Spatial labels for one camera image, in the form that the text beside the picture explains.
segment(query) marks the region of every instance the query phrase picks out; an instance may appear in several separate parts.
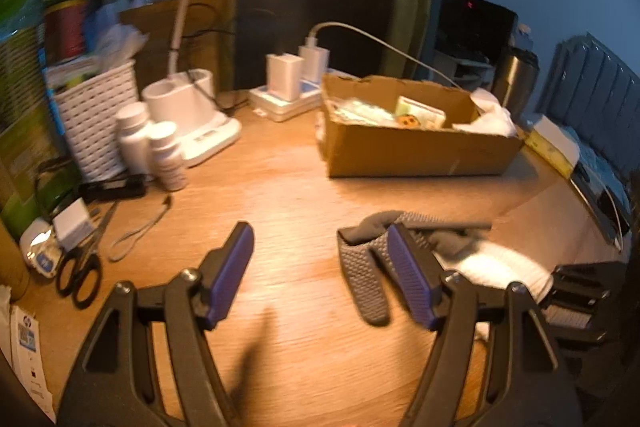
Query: black device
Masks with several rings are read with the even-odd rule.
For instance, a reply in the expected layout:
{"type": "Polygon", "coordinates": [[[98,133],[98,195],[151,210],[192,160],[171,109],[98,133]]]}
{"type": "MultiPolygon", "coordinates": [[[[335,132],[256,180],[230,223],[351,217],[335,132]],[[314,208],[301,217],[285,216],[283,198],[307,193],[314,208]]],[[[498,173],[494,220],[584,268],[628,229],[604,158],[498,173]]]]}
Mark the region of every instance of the black device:
{"type": "Polygon", "coordinates": [[[442,0],[436,49],[456,58],[496,65],[518,25],[518,15],[485,0],[442,0]]]}
{"type": "Polygon", "coordinates": [[[616,227],[616,230],[618,229],[618,220],[620,220],[620,232],[625,236],[630,230],[629,213],[615,192],[611,190],[610,187],[607,187],[607,190],[609,191],[608,194],[606,190],[603,190],[602,194],[600,194],[598,198],[598,208],[604,213],[607,219],[610,220],[611,224],[616,227]]]}
{"type": "Polygon", "coordinates": [[[143,198],[146,196],[146,175],[133,174],[103,182],[82,183],[78,193],[87,204],[143,198]]]}

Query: wooden desk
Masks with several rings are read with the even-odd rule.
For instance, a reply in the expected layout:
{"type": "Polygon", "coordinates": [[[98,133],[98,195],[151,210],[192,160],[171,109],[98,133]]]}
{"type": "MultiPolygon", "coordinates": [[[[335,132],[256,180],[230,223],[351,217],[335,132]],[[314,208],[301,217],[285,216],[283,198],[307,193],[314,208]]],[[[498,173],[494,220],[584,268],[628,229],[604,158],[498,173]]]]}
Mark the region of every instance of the wooden desk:
{"type": "MultiPolygon", "coordinates": [[[[115,282],[130,280],[137,287],[167,282],[182,268],[197,266],[236,221],[246,220],[257,237],[254,257],[228,319],[207,337],[244,424],[397,425],[433,334],[416,327],[393,298],[389,327],[362,322],[340,273],[336,230],[389,209],[494,219],[522,208],[559,176],[523,152],[501,178],[329,180],[316,148],[313,113],[277,124],[244,108],[239,118],[240,141],[191,169],[190,185],[175,194],[170,213],[129,257],[115,265],[105,261],[100,294],[88,310],[76,311],[52,284],[31,283],[19,304],[40,321],[44,369],[56,407],[76,352],[115,282]]],[[[143,200],[121,203],[103,247],[155,215],[162,198],[155,189],[143,200]]],[[[537,212],[520,211],[518,222],[541,226],[546,211],[537,212]]],[[[542,226],[562,234],[575,215],[561,223],[549,219],[542,226]]],[[[547,232],[534,234],[526,246],[535,250],[547,232]]],[[[165,403],[169,413],[181,415],[166,338],[161,327],[154,333],[165,403]]],[[[472,410],[482,375],[484,348],[477,348],[464,412],[472,410]]]]}

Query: green package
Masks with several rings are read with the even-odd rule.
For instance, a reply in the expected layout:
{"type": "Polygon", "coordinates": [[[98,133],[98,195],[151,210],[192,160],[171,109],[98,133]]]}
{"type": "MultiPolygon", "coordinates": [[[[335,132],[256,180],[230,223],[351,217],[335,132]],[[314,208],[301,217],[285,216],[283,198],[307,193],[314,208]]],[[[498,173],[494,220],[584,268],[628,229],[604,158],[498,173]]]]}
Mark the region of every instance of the green package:
{"type": "MultiPolygon", "coordinates": [[[[38,52],[42,0],[0,0],[0,217],[16,240],[40,216],[33,196],[38,165],[60,156],[38,52]]],[[[47,207],[77,182],[75,168],[41,187],[47,207]]]]}

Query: white box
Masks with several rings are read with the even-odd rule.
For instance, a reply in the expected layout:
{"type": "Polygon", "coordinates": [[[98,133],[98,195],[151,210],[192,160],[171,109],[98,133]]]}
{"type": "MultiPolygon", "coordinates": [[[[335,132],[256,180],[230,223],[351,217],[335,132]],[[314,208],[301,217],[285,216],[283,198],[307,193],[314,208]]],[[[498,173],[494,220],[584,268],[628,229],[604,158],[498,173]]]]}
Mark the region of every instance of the white box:
{"type": "Polygon", "coordinates": [[[51,393],[47,389],[40,355],[40,327],[38,321],[18,306],[11,309],[11,352],[15,376],[53,423],[51,393]]]}

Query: white towel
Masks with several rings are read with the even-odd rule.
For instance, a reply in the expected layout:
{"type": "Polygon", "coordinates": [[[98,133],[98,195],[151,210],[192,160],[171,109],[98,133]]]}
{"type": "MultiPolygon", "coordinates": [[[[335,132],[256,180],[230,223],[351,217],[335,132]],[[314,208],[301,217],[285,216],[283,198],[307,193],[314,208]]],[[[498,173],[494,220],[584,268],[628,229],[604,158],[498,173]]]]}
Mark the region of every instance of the white towel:
{"type": "MultiPolygon", "coordinates": [[[[455,257],[444,257],[439,253],[436,257],[444,269],[456,270],[474,284],[504,289],[513,281],[522,282],[537,303],[546,297],[554,284],[548,270],[515,250],[491,241],[478,241],[473,248],[455,257]]],[[[479,323],[476,335],[486,341],[489,324],[479,323]]]]}

